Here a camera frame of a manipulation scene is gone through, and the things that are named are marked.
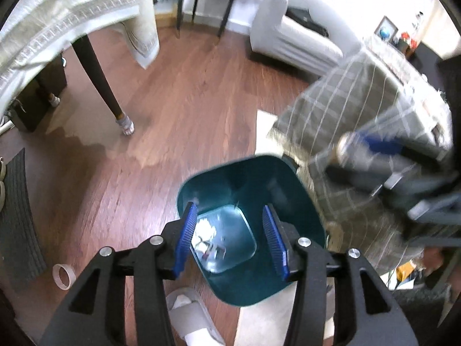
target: tape roll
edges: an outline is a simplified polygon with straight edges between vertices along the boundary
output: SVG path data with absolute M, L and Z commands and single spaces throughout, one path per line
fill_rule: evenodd
M 61 277 L 59 276 L 59 271 L 61 270 L 61 268 L 64 269 L 64 271 L 67 274 L 67 277 L 69 278 L 69 284 L 68 285 L 64 285 L 64 282 L 62 282 Z M 53 273 L 54 283 L 61 290 L 69 290 L 69 288 L 72 286 L 72 284 L 76 280 L 74 270 L 72 269 L 72 267 L 70 265 L 67 265 L 67 264 L 55 264 L 55 265 L 53 265 L 52 273 Z

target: plaid blanket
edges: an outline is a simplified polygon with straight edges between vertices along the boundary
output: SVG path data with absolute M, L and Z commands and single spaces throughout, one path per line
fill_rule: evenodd
M 324 170 L 333 146 L 349 131 L 435 144 L 432 130 L 437 123 L 404 92 L 395 72 L 363 47 L 299 95 L 269 133 L 300 164 L 298 176 L 330 232 L 329 248 L 339 252 L 359 248 L 379 274 L 420 256 L 422 249 L 405 244 L 401 221 L 379 199 L 332 183 Z M 439 97 L 435 90 L 428 95 L 433 96 Z M 389 173 L 414 170 L 412 163 L 398 157 L 384 162 L 381 158 L 379 164 Z

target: wooden floor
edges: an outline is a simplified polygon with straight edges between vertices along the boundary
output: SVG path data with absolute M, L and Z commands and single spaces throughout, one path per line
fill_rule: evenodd
M 307 82 L 296 71 L 247 56 L 248 38 L 184 25 L 181 38 L 159 29 L 160 52 L 143 70 L 122 38 L 104 29 L 90 35 L 104 73 L 135 134 L 121 134 L 72 49 L 64 53 L 67 89 L 61 105 L 32 134 L 0 137 L 9 161 L 26 147 L 26 174 L 40 245 L 50 267 L 22 292 L 0 284 L 18 323 L 38 341 L 65 295 L 52 280 L 55 263 L 78 275 L 100 247 L 137 246 L 177 218 L 176 195 L 189 176 L 252 155 L 256 111 L 280 113 Z M 233 345 L 239 309 L 220 302 L 190 260 L 167 292 L 193 286 L 217 329 Z M 127 343 L 135 345 L 132 281 L 126 289 Z

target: baseboard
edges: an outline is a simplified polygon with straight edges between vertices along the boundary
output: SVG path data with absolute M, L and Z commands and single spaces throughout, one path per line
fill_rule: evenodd
M 192 14 L 185 13 L 183 17 L 184 22 L 191 22 L 192 21 Z M 201 25 L 207 25 L 211 27 L 220 27 L 221 26 L 222 18 L 217 17 L 208 17 L 202 16 L 199 14 L 195 15 L 194 22 Z M 234 31 L 236 33 L 242 33 L 243 35 L 250 35 L 250 26 L 242 22 L 238 22 L 235 20 L 229 20 L 226 25 L 226 30 Z

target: white tablecloth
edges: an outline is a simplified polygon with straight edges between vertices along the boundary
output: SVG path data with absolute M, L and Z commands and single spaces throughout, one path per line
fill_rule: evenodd
M 159 50 L 152 0 L 20 0 L 0 31 L 0 116 L 79 37 L 114 25 L 146 68 Z

